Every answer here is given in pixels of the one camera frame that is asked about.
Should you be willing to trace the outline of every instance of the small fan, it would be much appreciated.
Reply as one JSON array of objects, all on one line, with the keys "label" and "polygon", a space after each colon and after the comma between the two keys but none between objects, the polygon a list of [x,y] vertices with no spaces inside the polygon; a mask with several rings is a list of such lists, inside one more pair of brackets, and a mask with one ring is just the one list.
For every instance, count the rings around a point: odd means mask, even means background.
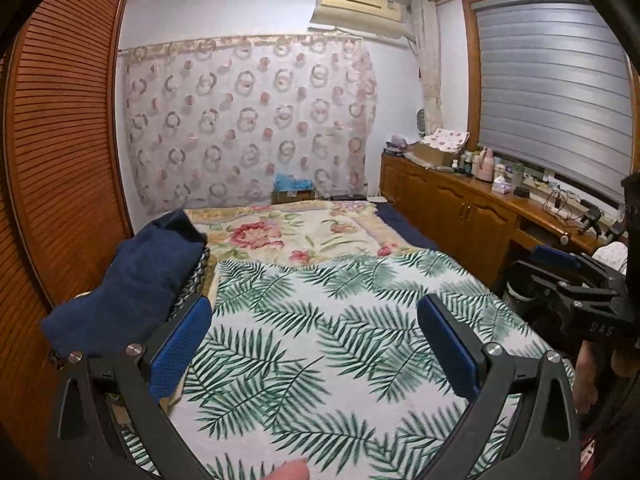
[{"label": "small fan", "polygon": [[415,122],[418,126],[418,131],[420,132],[420,136],[424,137],[426,133],[426,127],[424,124],[424,108],[422,110],[418,110],[418,113],[415,117]]}]

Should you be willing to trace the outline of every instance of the gray blind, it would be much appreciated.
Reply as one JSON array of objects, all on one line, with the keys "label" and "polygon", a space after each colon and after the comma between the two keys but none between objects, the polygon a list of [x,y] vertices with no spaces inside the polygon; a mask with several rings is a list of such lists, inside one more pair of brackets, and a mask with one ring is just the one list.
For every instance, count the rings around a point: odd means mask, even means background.
[{"label": "gray blind", "polygon": [[587,0],[485,0],[479,142],[621,202],[632,151],[624,50]]}]

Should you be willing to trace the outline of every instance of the patterned curtain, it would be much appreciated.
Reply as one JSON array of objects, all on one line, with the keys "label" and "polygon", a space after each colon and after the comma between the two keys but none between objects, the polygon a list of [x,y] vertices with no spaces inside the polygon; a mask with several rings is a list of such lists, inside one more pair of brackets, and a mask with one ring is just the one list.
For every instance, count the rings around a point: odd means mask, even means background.
[{"label": "patterned curtain", "polygon": [[425,131],[429,135],[442,127],[440,30],[436,4],[429,0],[412,0],[411,16],[414,22],[415,42],[418,46],[418,61],[420,62]]},{"label": "patterned curtain", "polygon": [[234,37],[126,53],[127,134],[149,213],[270,202],[277,173],[366,192],[378,86],[352,36]]}]

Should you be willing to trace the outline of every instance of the bottle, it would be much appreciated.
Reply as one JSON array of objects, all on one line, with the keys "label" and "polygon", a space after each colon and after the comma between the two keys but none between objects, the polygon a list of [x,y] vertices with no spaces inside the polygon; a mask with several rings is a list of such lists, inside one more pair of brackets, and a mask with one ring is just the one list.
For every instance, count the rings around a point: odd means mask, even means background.
[{"label": "bottle", "polygon": [[524,164],[516,162],[513,165],[513,177],[511,177],[511,189],[516,189],[518,186],[522,186],[524,180]]},{"label": "bottle", "polygon": [[480,155],[474,155],[473,165],[471,166],[471,174],[476,176],[478,174],[478,165],[480,164]]},{"label": "bottle", "polygon": [[466,151],[465,152],[465,171],[467,173],[471,173],[471,170],[473,168],[473,159],[474,159],[474,154],[471,153],[470,151]]}]

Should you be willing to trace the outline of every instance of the bed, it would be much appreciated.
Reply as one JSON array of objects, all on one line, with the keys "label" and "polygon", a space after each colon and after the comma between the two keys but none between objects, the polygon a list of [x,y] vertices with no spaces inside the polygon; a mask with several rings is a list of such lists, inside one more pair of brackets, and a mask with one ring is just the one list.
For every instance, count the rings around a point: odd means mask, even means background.
[{"label": "bed", "polygon": [[[218,261],[214,317],[169,417],[215,479],[262,478],[303,456],[312,478],[414,478],[466,408],[417,327],[428,292],[485,342],[549,349],[451,257],[409,244],[398,231],[415,233],[392,210],[398,230],[367,202],[187,213]],[[474,472],[495,457],[517,401]],[[135,434],[126,440],[154,472]]]}]

